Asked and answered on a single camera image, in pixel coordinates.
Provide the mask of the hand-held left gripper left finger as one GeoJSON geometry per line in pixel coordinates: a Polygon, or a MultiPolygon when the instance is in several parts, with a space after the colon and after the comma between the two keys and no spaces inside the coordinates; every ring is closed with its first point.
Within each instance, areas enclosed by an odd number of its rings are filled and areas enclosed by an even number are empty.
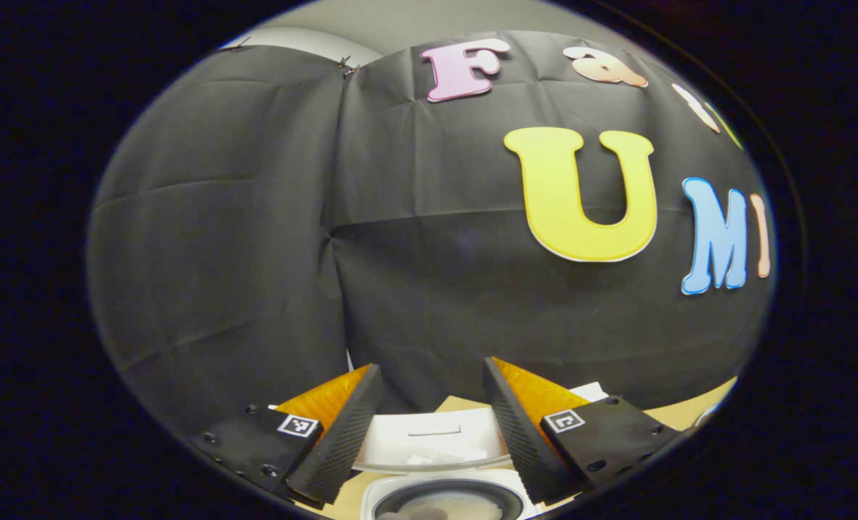
{"type": "Polygon", "coordinates": [[[350,476],[383,388],[380,366],[369,363],[275,408],[248,405],[189,442],[268,495],[327,506],[350,476]]]}

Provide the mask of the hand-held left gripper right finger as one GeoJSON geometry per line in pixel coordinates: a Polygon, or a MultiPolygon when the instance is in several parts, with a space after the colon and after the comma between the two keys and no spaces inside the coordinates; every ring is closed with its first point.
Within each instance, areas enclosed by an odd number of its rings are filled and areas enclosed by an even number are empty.
{"type": "Polygon", "coordinates": [[[585,399],[495,357],[484,389],[527,495],[548,506],[634,476],[681,438],[623,398],[585,399]]]}

